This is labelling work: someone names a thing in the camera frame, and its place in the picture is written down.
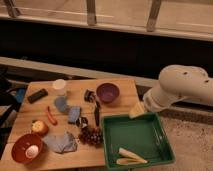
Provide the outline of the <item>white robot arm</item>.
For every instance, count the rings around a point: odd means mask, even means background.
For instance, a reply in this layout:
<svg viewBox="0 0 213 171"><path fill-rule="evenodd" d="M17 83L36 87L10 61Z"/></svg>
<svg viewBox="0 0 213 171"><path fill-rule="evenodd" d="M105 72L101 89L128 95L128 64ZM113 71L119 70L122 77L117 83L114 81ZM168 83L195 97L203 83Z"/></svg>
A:
<svg viewBox="0 0 213 171"><path fill-rule="evenodd" d="M213 78L201 67L169 65L160 71L158 83L144 94L143 101L134 104L129 117L160 112L190 98L213 106Z"/></svg>

